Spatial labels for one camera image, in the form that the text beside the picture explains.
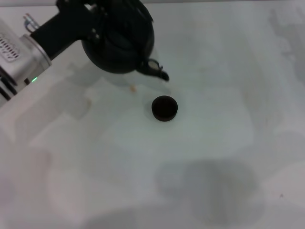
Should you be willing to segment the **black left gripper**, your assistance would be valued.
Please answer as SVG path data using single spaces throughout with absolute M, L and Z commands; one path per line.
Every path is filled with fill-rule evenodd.
M 59 12 L 30 36 L 53 60 L 78 40 L 100 41 L 99 21 L 107 17 L 107 0 L 58 0 Z

